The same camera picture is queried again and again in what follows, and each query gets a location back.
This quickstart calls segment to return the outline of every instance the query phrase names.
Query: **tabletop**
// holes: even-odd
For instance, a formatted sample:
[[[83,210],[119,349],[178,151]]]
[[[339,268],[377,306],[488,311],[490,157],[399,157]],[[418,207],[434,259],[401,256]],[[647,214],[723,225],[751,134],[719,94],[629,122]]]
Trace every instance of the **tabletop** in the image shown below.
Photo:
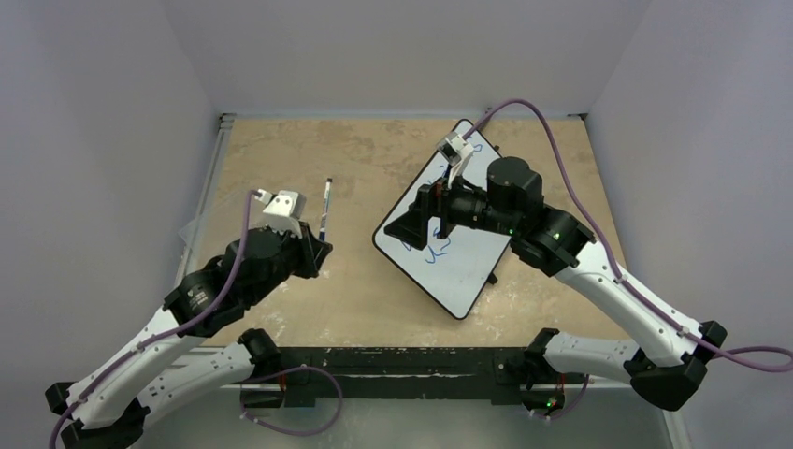
[[[205,344],[225,346],[262,327],[280,346],[524,346],[543,327],[592,338],[625,332],[580,294],[507,252],[465,320],[456,320],[372,245],[371,235],[457,120],[236,119],[212,201],[249,188],[295,190],[315,235],[324,182],[333,178],[327,240],[334,245],[320,277],[288,281]],[[580,120],[550,121],[576,193],[621,262],[606,195]],[[524,158],[542,175],[547,204],[579,220],[539,122],[494,120],[483,135],[502,155]],[[238,214],[219,214],[232,229]],[[227,243],[235,232],[223,237]],[[202,242],[203,262],[218,245]]]

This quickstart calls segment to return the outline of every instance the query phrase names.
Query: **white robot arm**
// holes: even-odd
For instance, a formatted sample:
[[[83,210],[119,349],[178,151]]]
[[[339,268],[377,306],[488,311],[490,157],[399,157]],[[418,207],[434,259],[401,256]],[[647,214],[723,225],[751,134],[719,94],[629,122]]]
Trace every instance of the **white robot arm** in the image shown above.
[[[487,169],[486,190],[466,181],[461,168],[468,161],[469,146],[462,137],[441,141],[438,151],[450,163],[446,174],[420,187],[416,201],[385,227],[385,233],[423,249],[427,222],[439,217],[440,239],[456,225],[510,236],[512,251],[522,261],[581,293],[634,339],[585,339],[543,329],[526,350],[528,371],[613,379],[631,384],[660,408],[678,410],[697,390],[707,372],[705,364],[714,356],[686,334],[719,347],[727,335],[724,328],[685,316],[630,278],[630,286],[652,307],[674,317],[685,329],[681,332],[632,295],[625,284],[629,274],[619,266],[614,269],[606,247],[592,231],[571,214],[544,203],[542,178],[526,161],[515,157],[493,161]]]
[[[300,222],[303,195],[263,190],[251,195],[265,205],[263,227],[248,230],[249,199],[240,240],[185,276],[163,308],[102,367],[79,382],[47,390],[50,409],[61,415],[58,429],[66,419],[73,421],[62,433],[66,447],[128,447],[142,433],[144,417],[148,427],[207,391],[248,379],[255,368],[266,369],[264,374],[282,369],[275,343],[252,329],[217,357],[164,372],[290,276],[317,277],[333,249]],[[50,447],[56,439],[57,431]]]

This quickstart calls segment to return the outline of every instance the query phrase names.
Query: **white wall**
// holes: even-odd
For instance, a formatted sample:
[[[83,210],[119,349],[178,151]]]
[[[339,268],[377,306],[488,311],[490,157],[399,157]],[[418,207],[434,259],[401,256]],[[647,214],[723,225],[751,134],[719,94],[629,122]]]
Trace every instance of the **white wall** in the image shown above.
[[[217,116],[162,7],[110,3],[0,4],[3,447],[45,446],[45,388],[161,302],[209,162]]]
[[[556,115],[589,110],[649,0],[164,4],[223,111],[468,115],[522,96]]]
[[[727,347],[793,346],[791,49],[789,0],[655,0],[587,121],[627,261]],[[709,367],[695,447],[791,446],[789,373]]]

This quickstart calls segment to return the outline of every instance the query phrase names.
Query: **whiteboard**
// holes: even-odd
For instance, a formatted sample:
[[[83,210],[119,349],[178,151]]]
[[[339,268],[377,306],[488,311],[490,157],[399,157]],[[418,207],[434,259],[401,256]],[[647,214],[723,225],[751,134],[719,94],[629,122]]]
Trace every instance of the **whiteboard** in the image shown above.
[[[454,130],[463,134],[471,127],[471,122],[463,120]],[[474,147],[474,154],[466,167],[464,177],[486,189],[487,166],[501,156],[479,132],[473,133],[469,142]],[[443,175],[447,166],[446,159],[434,149],[432,154],[432,158],[408,190],[377,227],[372,242],[443,309],[454,318],[462,320],[468,316],[487,282],[488,275],[493,272],[507,249],[510,238],[456,226],[447,239],[438,239],[436,235],[440,219],[432,218],[427,229],[427,245],[423,251],[419,251],[399,239],[386,236],[383,232],[386,225],[408,210],[408,206],[416,199],[419,187],[434,182]]]

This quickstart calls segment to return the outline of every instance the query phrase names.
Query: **whiteboard frame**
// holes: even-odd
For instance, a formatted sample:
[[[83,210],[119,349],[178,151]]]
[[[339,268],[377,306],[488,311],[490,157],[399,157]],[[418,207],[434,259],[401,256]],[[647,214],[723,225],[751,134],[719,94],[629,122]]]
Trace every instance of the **whiteboard frame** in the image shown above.
[[[453,131],[456,131],[456,132],[462,134],[462,133],[468,131],[472,126],[473,126],[473,123],[471,123],[469,120],[462,119],[462,120],[460,120],[459,122],[457,122],[454,125]],[[498,152],[498,146],[493,145],[492,143],[490,143],[490,141],[487,140],[487,138],[485,138],[484,135],[482,135],[481,133],[476,131],[476,132],[474,132],[473,136],[476,136],[477,138],[481,138],[490,147],[490,150],[493,151],[497,155],[497,157],[499,157],[499,158],[502,157],[501,153]],[[448,312],[450,315],[452,315],[452,317],[454,319],[456,319],[456,320],[464,320],[464,319],[466,319],[469,316],[470,311],[473,309],[474,304],[476,304],[476,301],[479,299],[479,296],[482,294],[482,291],[484,290],[484,286],[488,284],[487,280],[490,277],[489,275],[491,273],[493,273],[493,271],[496,269],[496,267],[498,265],[498,262],[501,261],[501,258],[504,256],[504,253],[506,253],[507,248],[510,246],[509,239],[505,239],[504,240],[504,243],[503,243],[504,247],[501,249],[498,258],[496,258],[496,260],[494,261],[493,266],[490,267],[490,269],[488,269],[487,272],[484,273],[484,275],[482,276],[482,284],[478,285],[478,290],[476,291],[476,294],[473,296],[472,300],[470,301],[470,304],[468,304],[468,306],[465,308],[465,313],[464,314],[455,314],[452,310],[450,310],[449,307],[447,307],[444,304],[443,301],[439,300],[432,293],[430,293],[429,290],[427,290],[423,284],[421,284],[418,280],[416,280],[413,276],[411,276],[411,274],[404,267],[399,265],[399,263],[396,260],[394,260],[394,258],[391,257],[391,255],[389,255],[389,253],[387,251],[385,251],[383,248],[378,246],[378,243],[377,243],[377,240],[376,240],[376,237],[377,237],[378,233],[382,232],[382,228],[386,225],[386,223],[391,223],[393,221],[391,216],[394,213],[394,210],[396,210],[397,207],[399,206],[399,204],[402,203],[402,201],[405,199],[405,196],[408,194],[408,192],[413,190],[413,186],[417,182],[420,182],[421,184],[425,183],[425,180],[419,181],[419,178],[422,176],[422,173],[425,172],[425,170],[427,169],[429,164],[433,161],[433,159],[435,158],[435,155],[436,155],[435,152],[432,152],[430,154],[429,158],[427,158],[426,164],[424,164],[424,166],[421,167],[421,169],[416,174],[416,177],[413,178],[413,181],[411,181],[411,183],[408,184],[408,187],[405,189],[405,191],[402,193],[402,195],[399,197],[399,199],[394,203],[394,206],[388,211],[388,213],[385,214],[385,216],[383,217],[383,219],[380,222],[380,224],[377,225],[377,227],[375,228],[374,232],[372,233],[371,240],[372,240],[372,245],[374,245],[374,247],[377,248],[377,250],[382,255],[384,255],[389,261],[391,261],[392,264],[394,264],[397,268],[399,268],[399,270],[402,271],[402,273],[404,273],[405,276],[407,276],[411,281],[413,281],[413,283],[418,285],[419,288],[421,288],[429,297],[432,298],[432,300],[434,300],[446,312]]]

